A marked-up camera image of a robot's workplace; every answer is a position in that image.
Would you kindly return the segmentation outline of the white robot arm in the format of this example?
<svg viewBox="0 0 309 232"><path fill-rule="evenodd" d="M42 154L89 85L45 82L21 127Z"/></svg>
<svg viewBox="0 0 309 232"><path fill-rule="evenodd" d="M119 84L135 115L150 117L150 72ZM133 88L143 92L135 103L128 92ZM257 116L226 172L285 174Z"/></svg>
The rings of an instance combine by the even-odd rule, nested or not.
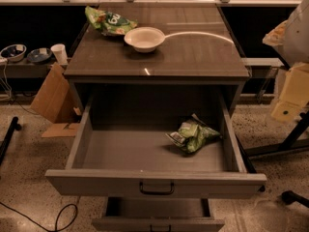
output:
<svg viewBox="0 0 309 232"><path fill-rule="evenodd" d="M264 36L263 43L273 47L290 67L308 63L309 0L302 0L287 20Z"/></svg>

